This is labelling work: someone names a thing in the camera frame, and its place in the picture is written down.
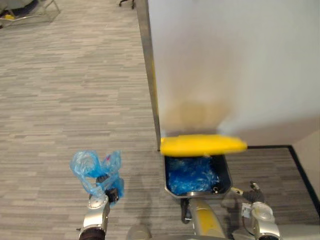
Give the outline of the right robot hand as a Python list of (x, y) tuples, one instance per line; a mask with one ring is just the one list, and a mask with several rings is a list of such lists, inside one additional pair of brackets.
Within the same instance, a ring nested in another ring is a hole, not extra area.
[(251, 190), (249, 191), (244, 191), (237, 187), (231, 187), (230, 190), (232, 193), (243, 197), (245, 200), (249, 201), (252, 204), (255, 202), (265, 203), (266, 202), (265, 196), (261, 188), (259, 187), (258, 183), (252, 180), (250, 181), (250, 187), (251, 187)]

